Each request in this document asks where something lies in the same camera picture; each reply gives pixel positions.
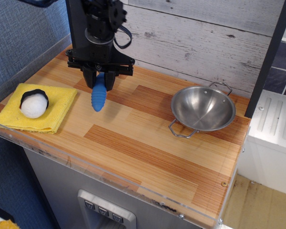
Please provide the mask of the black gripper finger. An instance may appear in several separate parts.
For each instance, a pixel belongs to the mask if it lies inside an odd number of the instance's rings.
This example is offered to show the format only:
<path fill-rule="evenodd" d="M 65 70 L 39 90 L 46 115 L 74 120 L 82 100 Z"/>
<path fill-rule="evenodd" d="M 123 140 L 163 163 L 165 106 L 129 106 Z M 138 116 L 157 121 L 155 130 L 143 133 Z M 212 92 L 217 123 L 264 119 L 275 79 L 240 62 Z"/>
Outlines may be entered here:
<path fill-rule="evenodd" d="M 85 79 L 85 82 L 89 88 L 93 88 L 96 83 L 97 71 L 88 65 L 82 67 L 82 73 Z"/>
<path fill-rule="evenodd" d="M 117 76 L 119 76 L 119 74 L 113 71 L 104 73 L 104 82 L 105 82 L 106 91 L 110 91 L 113 89 L 115 78 Z"/>

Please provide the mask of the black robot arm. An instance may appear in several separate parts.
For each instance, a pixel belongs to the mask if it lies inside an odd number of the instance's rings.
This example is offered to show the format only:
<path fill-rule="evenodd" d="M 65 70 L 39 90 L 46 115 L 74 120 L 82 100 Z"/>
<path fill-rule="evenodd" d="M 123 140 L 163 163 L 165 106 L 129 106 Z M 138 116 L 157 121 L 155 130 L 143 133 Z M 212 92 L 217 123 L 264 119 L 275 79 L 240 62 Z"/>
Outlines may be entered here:
<path fill-rule="evenodd" d="M 115 78 L 132 75 L 135 60 L 121 52 L 129 46 L 119 45 L 118 30 L 132 34 L 123 26 L 126 10 L 119 0 L 66 1 L 72 48 L 66 51 L 68 66 L 82 71 L 86 84 L 93 88 L 97 73 L 104 73 L 104 86 L 112 90 Z"/>

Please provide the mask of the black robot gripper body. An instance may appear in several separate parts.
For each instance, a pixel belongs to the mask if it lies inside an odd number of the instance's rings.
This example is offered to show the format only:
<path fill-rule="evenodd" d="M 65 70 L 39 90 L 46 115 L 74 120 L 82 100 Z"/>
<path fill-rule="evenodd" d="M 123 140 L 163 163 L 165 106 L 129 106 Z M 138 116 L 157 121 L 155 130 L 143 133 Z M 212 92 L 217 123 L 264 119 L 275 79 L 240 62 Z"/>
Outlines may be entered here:
<path fill-rule="evenodd" d="M 68 66 L 78 68 L 85 77 L 94 77 L 97 72 L 132 75 L 134 59 L 122 54 L 114 46 L 114 33 L 105 39 L 93 36 L 88 30 L 83 33 L 84 45 L 68 49 Z"/>

